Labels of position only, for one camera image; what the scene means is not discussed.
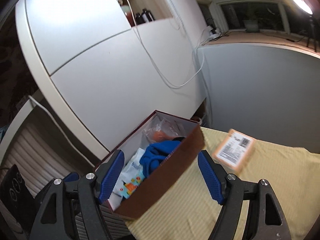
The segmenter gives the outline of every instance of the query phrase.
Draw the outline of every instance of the plastic bag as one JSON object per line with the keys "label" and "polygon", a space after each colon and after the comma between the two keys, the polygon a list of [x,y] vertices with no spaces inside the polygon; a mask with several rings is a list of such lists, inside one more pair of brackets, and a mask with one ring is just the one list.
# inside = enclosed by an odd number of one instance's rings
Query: plastic bag
{"label": "plastic bag", "polygon": [[[121,188],[125,184],[130,184],[132,179],[136,178],[140,172],[142,172],[143,166],[140,164],[140,159],[143,156],[145,150],[139,148],[126,166],[122,169],[113,192],[119,196],[122,196]],[[143,181],[144,177],[139,180],[139,184]]]}
{"label": "plastic bag", "polygon": [[164,118],[152,128],[145,129],[144,134],[150,143],[158,143],[173,140],[177,137],[185,137],[186,131],[181,123],[176,121],[170,122]]}
{"label": "plastic bag", "polygon": [[124,185],[120,188],[121,196],[128,199],[144,179],[145,177],[143,172],[140,171],[136,176],[134,176],[134,178],[130,180],[129,183],[124,183]]}

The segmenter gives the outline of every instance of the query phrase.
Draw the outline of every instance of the printed label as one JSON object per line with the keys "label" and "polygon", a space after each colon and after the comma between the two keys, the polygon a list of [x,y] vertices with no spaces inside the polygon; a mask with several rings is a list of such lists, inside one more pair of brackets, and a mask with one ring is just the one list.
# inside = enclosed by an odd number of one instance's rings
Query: printed label
{"label": "printed label", "polygon": [[228,140],[225,142],[216,157],[224,162],[236,167],[244,157],[247,149],[253,143],[253,138],[233,131],[229,134]]}

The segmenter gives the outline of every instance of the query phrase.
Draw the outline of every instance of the white wall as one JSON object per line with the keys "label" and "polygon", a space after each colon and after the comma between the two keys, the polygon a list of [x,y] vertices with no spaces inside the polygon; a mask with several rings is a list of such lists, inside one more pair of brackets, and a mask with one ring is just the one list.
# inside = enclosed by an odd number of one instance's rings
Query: white wall
{"label": "white wall", "polygon": [[320,153],[320,59],[244,43],[201,51],[214,129]]}

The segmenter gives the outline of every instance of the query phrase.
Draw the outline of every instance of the blue gripper pad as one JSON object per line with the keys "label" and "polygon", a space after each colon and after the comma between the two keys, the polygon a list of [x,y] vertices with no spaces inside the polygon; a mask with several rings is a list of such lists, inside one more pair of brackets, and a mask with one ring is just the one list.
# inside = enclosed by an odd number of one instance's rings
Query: blue gripper pad
{"label": "blue gripper pad", "polygon": [[221,191],[221,183],[202,152],[198,154],[198,166],[212,199],[222,204],[224,197]]}
{"label": "blue gripper pad", "polygon": [[113,161],[111,167],[109,168],[106,176],[101,182],[100,195],[98,201],[100,204],[107,201],[110,198],[110,195],[115,187],[115,184],[118,180],[120,172],[124,166],[124,153],[120,151]]}
{"label": "blue gripper pad", "polygon": [[64,182],[71,182],[79,179],[79,174],[76,172],[69,173],[64,179]]}

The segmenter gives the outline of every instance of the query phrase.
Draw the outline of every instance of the metal screw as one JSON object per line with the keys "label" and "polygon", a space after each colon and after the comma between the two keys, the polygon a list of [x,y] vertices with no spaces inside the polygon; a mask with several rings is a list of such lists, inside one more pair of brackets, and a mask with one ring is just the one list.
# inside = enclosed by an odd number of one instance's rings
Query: metal screw
{"label": "metal screw", "polygon": [[55,179],[53,183],[54,183],[55,185],[59,185],[61,182],[62,182],[61,179]]}
{"label": "metal screw", "polygon": [[236,179],[236,176],[232,173],[228,174],[227,176],[228,180],[235,180]]}
{"label": "metal screw", "polygon": [[261,184],[262,184],[263,186],[268,186],[268,185],[269,185],[269,181],[267,181],[266,179],[262,179],[262,180],[261,180]]}
{"label": "metal screw", "polygon": [[85,177],[87,179],[93,179],[94,178],[94,173],[88,173]]}

